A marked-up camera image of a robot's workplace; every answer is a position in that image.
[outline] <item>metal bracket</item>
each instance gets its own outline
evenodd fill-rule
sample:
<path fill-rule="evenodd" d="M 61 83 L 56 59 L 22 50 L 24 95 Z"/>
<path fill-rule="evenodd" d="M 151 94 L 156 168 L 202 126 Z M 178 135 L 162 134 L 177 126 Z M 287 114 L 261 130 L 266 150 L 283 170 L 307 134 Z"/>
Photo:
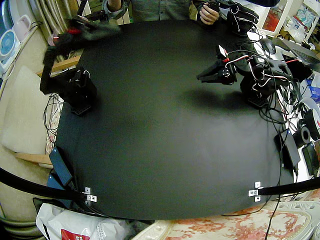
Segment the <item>metal bracket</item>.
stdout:
<path fill-rule="evenodd" d="M 261 186 L 261 182 L 260 181 L 256 181 L 254 183 L 254 188 L 255 189 L 252 189 L 252 190 L 248 191 L 248 196 L 249 197 L 253 197 L 254 196 L 254 201 L 255 202 L 260 202 L 261 201 L 261 196 L 259 195 L 258 190 L 259 189 L 263 189 L 263 187 Z"/>
<path fill-rule="evenodd" d="M 87 198 L 86 198 L 87 201 L 90 201 L 90 202 L 97 202 L 97 196 L 94 196 L 94 195 L 88 195 Z"/>
<path fill-rule="evenodd" d="M 87 194 L 87 196 L 86 196 L 86 201 L 85 201 L 85 203 L 87 204 L 87 205 L 91 205 L 91 202 L 97 202 L 97 196 L 94 196 L 94 195 L 91 195 L 91 188 L 90 187 L 85 187 L 85 192 L 83 192 L 83 194 Z"/>

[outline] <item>white fan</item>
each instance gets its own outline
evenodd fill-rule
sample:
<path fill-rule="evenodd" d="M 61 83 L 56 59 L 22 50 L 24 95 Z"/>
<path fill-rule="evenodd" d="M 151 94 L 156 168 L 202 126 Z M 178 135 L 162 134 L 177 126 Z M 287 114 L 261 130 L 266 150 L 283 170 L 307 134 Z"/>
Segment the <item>white fan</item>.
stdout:
<path fill-rule="evenodd" d="M 20 42 L 13 30 L 7 30 L 0 38 L 0 73 L 4 74 L 20 50 Z"/>

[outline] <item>red label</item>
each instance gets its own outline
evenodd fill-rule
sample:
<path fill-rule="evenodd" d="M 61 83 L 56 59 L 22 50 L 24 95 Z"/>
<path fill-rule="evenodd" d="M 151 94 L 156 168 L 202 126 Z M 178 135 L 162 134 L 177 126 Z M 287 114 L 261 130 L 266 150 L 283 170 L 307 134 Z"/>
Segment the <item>red label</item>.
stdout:
<path fill-rule="evenodd" d="M 75 234 L 67 230 L 61 229 L 61 239 L 62 240 L 90 240 L 90 237 L 81 235 L 81 234 Z"/>

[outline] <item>person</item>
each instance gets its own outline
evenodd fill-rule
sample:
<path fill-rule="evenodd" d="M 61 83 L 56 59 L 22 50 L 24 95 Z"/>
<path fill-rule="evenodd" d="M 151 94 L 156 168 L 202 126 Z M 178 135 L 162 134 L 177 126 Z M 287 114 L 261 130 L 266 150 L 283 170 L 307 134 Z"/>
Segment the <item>person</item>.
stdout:
<path fill-rule="evenodd" d="M 197 8 L 200 20 L 206 25 L 212 25 L 219 18 L 219 13 L 201 5 L 203 0 L 103 0 L 103 9 L 109 19 L 119 19 L 132 4 L 134 22 L 159 20 L 187 20 L 191 3 Z"/>

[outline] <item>pink floral fabric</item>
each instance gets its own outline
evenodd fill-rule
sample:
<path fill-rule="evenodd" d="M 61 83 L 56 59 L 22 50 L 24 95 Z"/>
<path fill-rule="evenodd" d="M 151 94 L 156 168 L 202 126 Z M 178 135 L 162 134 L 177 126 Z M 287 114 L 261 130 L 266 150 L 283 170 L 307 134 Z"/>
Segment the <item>pink floral fabric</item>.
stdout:
<path fill-rule="evenodd" d="M 233 215 L 251 213 L 259 207 L 251 207 Z M 175 220 L 165 240 L 264 240 L 273 209 L 243 216 L 213 216 Z M 269 240 L 293 238 L 302 231 L 310 219 L 303 212 L 277 210 L 268 233 Z"/>

